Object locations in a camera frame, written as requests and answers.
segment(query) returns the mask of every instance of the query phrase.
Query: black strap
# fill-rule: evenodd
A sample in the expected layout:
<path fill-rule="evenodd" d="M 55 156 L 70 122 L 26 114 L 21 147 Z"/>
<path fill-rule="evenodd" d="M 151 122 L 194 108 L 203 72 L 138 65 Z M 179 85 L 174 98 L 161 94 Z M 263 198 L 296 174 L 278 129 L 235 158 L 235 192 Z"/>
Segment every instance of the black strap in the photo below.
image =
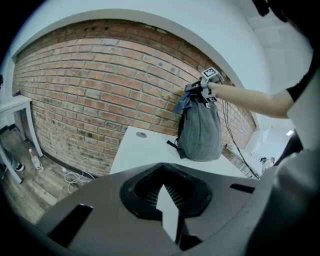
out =
<path fill-rule="evenodd" d="M 174 147 L 178 151 L 180 159 L 187 158 L 185 151 L 182 148 L 179 148 L 177 145 L 173 144 L 170 140 L 168 140 L 166 143 L 171 147 Z"/>

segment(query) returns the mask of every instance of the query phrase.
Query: electrical cord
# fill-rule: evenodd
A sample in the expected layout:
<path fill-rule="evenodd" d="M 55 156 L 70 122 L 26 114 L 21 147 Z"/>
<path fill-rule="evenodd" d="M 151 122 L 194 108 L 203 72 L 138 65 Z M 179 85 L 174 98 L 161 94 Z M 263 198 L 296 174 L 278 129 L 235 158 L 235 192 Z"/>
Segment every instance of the electrical cord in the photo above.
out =
<path fill-rule="evenodd" d="M 230 136 L 231 136 L 231 139 L 232 139 L 234 145 L 235 145 L 236 148 L 238 149 L 238 151 L 239 151 L 239 153 L 240 153 L 240 155 L 241 155 L 241 157 L 242 157 L 242 160 L 243 160 L 244 164 L 245 164 L 245 165 L 248 167 L 248 169 L 253 173 L 253 175 L 254 175 L 258 180 L 260 180 L 260 176 L 259 176 L 255 171 L 253 171 L 253 170 L 251 169 L 251 167 L 247 164 L 247 162 L 246 162 L 244 156 L 242 155 L 242 153 L 241 153 L 241 151 L 240 151 L 237 143 L 235 142 L 234 136 L 233 136 L 232 133 L 231 133 L 231 129 L 230 129 L 230 125 L 229 125 L 228 106 L 229 106 L 229 103 L 223 99 L 223 100 L 222 100 L 222 110 L 223 110 L 223 115 L 224 115 L 224 120 L 225 120 L 226 129 L 228 130 L 228 132 L 229 132 L 229 134 L 230 134 Z"/>
<path fill-rule="evenodd" d="M 66 168 L 62 168 L 62 171 L 64 172 L 64 173 L 66 173 L 65 175 L 64 175 L 64 180 L 68 183 L 68 187 L 67 187 L 67 189 L 68 189 L 68 192 L 70 193 L 70 194 L 72 194 L 72 192 L 70 192 L 70 190 L 69 190 L 69 187 L 70 187 L 70 185 L 71 184 L 75 184 L 75 183 L 77 183 L 77 182 L 83 182 L 83 183 L 89 183 L 91 180 L 82 180 L 81 178 L 84 176 L 84 173 L 86 173 L 86 174 L 89 174 L 91 177 L 92 177 L 92 179 L 95 179 L 89 172 L 86 172 L 85 170 L 81 170 L 82 171 L 82 174 L 80 175 L 79 173 L 76 173 L 76 172 L 73 172 L 73 171 L 68 171 Z M 73 179 L 73 180 L 71 180 L 71 181 L 69 181 L 69 180 L 67 180 L 67 176 L 68 175 L 72 175 L 72 176 L 74 176 L 75 177 L 75 179 Z"/>

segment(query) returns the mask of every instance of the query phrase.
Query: person's arm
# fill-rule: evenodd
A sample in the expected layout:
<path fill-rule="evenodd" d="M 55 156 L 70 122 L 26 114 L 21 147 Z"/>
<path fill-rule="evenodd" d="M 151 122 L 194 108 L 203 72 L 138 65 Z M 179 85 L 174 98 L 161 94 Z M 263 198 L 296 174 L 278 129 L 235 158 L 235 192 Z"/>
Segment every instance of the person's arm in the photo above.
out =
<path fill-rule="evenodd" d="M 275 95 L 269 95 L 256 90 L 242 89 L 214 82 L 209 82 L 208 86 L 213 90 L 217 98 L 271 118 L 288 118 L 287 112 L 294 104 L 286 90 Z"/>

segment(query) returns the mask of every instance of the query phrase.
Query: round hole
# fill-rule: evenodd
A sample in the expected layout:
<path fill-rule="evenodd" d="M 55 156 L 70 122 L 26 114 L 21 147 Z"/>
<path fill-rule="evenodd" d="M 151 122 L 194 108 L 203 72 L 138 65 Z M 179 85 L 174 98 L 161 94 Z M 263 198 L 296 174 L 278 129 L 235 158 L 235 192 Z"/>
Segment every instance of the round hole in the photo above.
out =
<path fill-rule="evenodd" d="M 147 135 L 146 135 L 144 132 L 140 132 L 140 131 L 137 132 L 136 135 L 137 135 L 139 138 L 143 138 L 143 139 L 147 137 Z"/>

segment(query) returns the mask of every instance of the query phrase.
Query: black vent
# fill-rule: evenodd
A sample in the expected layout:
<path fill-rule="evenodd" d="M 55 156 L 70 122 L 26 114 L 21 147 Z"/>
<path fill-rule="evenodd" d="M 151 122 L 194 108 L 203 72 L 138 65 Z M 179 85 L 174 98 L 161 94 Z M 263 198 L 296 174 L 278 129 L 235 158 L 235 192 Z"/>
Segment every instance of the black vent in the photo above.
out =
<path fill-rule="evenodd" d="M 156 206 L 163 185 L 184 218 L 199 216 L 212 197 L 204 181 L 170 164 L 158 163 L 123 183 L 121 201 L 139 218 L 161 220 L 162 212 Z"/>
<path fill-rule="evenodd" d="M 195 192 L 195 185 L 191 181 L 166 167 L 159 168 L 140 180 L 134 190 L 139 198 L 156 207 L 163 185 L 177 207 Z"/>

